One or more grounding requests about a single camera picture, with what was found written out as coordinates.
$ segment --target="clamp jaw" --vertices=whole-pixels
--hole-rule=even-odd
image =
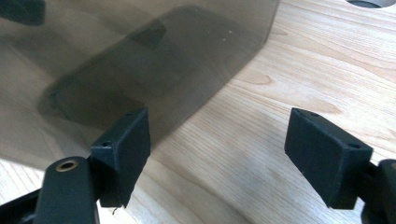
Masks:
[[[88,159],[56,161],[42,189],[0,207],[0,223],[99,223],[103,207],[126,206],[150,155],[146,108],[128,113],[91,145]]]
[[[328,207],[353,209],[365,224],[396,223],[396,161],[370,163],[373,149],[322,116],[293,108],[286,154]]]

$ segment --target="light wooden surface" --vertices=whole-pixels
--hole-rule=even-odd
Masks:
[[[327,209],[283,150],[293,107],[396,158],[396,6],[281,2],[261,52],[154,148],[130,205],[103,223],[359,223]],[[0,203],[42,172],[1,161]]]

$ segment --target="screw hole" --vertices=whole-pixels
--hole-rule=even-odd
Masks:
[[[358,144],[349,143],[348,145],[354,148],[361,148],[361,146],[359,146]]]
[[[73,170],[78,166],[77,161],[64,161],[56,167],[56,171],[58,172],[66,172]]]
[[[110,141],[106,141],[106,142],[104,142],[104,143],[102,144],[102,146],[104,146],[104,147],[109,147],[109,146],[111,146],[111,142],[110,142]]]

